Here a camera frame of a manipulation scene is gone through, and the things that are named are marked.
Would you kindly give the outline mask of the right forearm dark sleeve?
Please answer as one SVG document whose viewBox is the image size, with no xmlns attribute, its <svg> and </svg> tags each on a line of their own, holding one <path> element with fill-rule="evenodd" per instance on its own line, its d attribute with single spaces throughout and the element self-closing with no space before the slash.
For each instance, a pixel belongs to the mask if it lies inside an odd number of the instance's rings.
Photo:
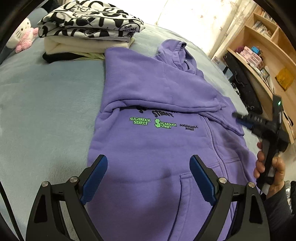
<svg viewBox="0 0 296 241">
<path fill-rule="evenodd" d="M 267 198 L 263 204 L 270 240 L 295 240 L 295 214 L 291 213 L 288 205 L 285 185 L 279 192 Z"/>
</svg>

